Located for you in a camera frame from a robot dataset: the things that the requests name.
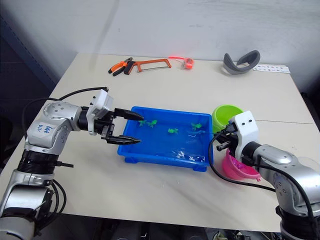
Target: blue plastic tray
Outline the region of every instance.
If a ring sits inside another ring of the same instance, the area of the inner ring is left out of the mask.
[[[141,140],[132,145],[120,145],[117,153],[125,162],[138,162],[192,168],[205,172],[209,166],[208,146],[213,137],[210,114],[172,111],[134,106],[132,111],[142,115],[146,123],[128,120],[123,135]],[[150,127],[147,122],[157,120]],[[202,127],[193,130],[193,124]],[[178,129],[169,133],[168,129]]]

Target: pink plastic bowl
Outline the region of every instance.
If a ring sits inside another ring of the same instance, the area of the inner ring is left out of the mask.
[[[229,149],[226,150],[225,157],[222,161],[222,168],[228,178],[234,180],[256,179],[261,181],[261,175],[251,166],[247,166],[233,156],[229,155]]]

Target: orange handle pliers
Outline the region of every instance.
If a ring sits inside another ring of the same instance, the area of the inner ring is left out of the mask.
[[[132,57],[129,57],[124,61],[118,62],[109,69],[108,73],[113,73],[113,76],[117,76],[125,70],[126,66],[128,66],[128,63],[131,61]]]

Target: white wall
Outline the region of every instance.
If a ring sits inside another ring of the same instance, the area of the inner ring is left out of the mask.
[[[255,49],[288,65],[300,91],[320,75],[319,0],[2,0],[1,15],[57,79],[78,52],[238,60]]]

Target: robotic arm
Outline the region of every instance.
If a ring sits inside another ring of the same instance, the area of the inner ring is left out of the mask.
[[[112,102],[108,92],[100,90],[90,107],[64,101],[54,101],[44,107],[41,117],[27,131],[22,158],[12,172],[0,204],[1,240],[29,240],[49,224],[48,219],[55,217],[49,214],[55,191],[48,187],[54,186],[56,166],[73,167],[58,161],[71,131],[99,134],[109,144],[140,142],[131,136],[113,136],[114,118],[137,121],[144,118],[129,110],[115,108],[110,111]]]
[[[258,127],[250,111],[234,116],[219,134],[217,150],[229,148],[230,154],[249,166],[275,188],[281,217],[280,229],[285,240],[319,238],[320,174],[299,163],[290,152],[258,143]],[[308,202],[304,200],[302,188]]]

